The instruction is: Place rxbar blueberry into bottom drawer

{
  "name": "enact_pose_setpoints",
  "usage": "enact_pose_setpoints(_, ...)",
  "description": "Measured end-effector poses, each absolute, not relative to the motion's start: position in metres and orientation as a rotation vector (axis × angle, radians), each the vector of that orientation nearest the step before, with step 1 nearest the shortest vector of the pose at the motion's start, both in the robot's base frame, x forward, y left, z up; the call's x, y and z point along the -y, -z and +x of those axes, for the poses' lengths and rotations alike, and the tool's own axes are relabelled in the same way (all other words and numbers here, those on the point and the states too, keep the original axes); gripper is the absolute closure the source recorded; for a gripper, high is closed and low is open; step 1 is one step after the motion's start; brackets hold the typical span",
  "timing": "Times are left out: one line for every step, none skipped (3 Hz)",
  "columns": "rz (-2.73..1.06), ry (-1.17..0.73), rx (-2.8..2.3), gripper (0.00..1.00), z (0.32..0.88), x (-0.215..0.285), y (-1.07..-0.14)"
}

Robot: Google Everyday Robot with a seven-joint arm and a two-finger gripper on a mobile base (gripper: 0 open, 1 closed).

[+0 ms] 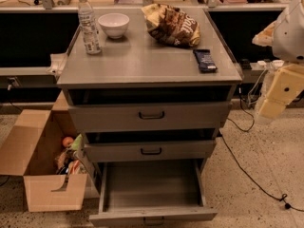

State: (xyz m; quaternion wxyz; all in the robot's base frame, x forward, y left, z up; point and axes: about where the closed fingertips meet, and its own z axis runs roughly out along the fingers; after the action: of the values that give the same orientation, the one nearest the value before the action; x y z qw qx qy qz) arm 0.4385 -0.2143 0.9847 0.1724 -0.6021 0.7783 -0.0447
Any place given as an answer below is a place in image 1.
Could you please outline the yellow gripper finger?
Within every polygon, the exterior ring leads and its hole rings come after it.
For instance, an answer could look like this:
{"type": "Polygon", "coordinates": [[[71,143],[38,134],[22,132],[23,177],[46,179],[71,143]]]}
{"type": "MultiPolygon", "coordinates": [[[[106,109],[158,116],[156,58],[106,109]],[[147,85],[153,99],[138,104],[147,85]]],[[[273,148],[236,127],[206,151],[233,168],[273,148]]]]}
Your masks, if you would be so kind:
{"type": "Polygon", "coordinates": [[[274,73],[270,87],[261,99],[258,116],[273,120],[304,90],[304,66],[287,64],[274,73]]]}
{"type": "Polygon", "coordinates": [[[275,23],[276,22],[272,22],[263,31],[256,34],[252,39],[252,43],[261,47],[271,47],[273,45],[275,23]]]}

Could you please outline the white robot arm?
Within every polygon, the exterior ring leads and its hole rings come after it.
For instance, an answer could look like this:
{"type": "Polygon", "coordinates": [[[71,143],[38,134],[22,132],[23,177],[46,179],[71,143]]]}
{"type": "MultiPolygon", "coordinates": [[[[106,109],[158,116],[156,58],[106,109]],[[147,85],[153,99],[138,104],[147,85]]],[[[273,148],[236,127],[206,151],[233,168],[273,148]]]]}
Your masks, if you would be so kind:
{"type": "Polygon", "coordinates": [[[304,0],[292,0],[252,43],[271,47],[273,55],[283,61],[265,75],[256,103],[256,120],[267,123],[304,90],[304,0]]]}

